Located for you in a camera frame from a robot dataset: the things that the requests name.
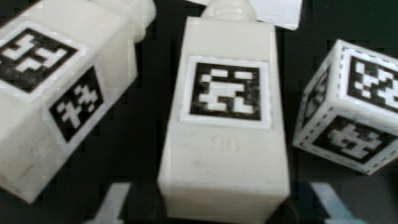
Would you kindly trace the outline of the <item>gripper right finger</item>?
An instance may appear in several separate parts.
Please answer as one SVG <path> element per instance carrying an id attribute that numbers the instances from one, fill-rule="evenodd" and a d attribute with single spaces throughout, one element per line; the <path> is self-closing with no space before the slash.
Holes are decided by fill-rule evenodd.
<path id="1" fill-rule="evenodd" d="M 330 184 L 310 182 L 309 185 L 328 215 L 323 224 L 364 224 L 364 221 L 351 215 Z"/>

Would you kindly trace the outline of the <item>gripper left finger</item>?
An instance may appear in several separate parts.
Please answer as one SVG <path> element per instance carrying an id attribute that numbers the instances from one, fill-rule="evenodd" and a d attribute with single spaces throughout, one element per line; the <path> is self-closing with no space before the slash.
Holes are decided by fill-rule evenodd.
<path id="1" fill-rule="evenodd" d="M 124 224 L 119 214 L 129 192 L 131 184 L 117 182 L 111 184 L 95 216 L 85 224 Z"/>

